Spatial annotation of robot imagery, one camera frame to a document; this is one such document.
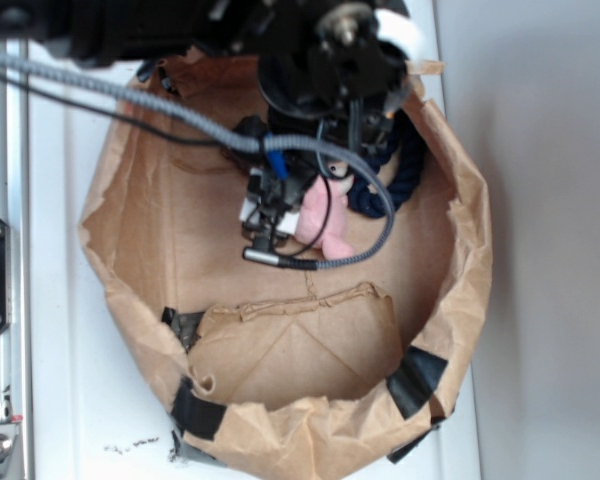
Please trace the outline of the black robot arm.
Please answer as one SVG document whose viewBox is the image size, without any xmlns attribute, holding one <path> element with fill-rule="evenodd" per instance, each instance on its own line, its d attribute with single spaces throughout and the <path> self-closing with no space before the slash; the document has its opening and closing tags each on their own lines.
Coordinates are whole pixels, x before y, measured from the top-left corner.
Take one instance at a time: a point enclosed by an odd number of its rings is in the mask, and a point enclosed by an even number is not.
<svg viewBox="0 0 600 480">
<path fill-rule="evenodd" d="M 318 135 L 373 168 L 399 153 L 396 204 L 419 185 L 424 143 L 399 105 L 420 36 L 398 1 L 0 1 L 4 39 L 94 68 L 191 48 L 255 56 L 269 131 Z"/>
</svg>

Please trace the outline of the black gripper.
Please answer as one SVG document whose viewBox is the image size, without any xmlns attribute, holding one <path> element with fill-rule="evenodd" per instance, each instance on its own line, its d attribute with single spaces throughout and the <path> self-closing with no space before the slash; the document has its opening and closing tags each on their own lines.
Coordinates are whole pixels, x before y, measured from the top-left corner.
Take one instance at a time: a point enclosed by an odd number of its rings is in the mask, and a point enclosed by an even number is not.
<svg viewBox="0 0 600 480">
<path fill-rule="evenodd" d="M 364 190 L 376 200 L 390 200 L 367 157 L 321 138 L 300 134 L 274 135 L 258 116 L 243 118 L 232 131 L 232 153 L 252 166 L 260 166 L 280 181 L 295 182 L 287 189 L 293 200 L 308 197 L 309 180 L 317 175 L 342 182 L 342 174 L 329 173 L 326 162 L 341 161 L 354 174 L 353 192 Z"/>
</svg>

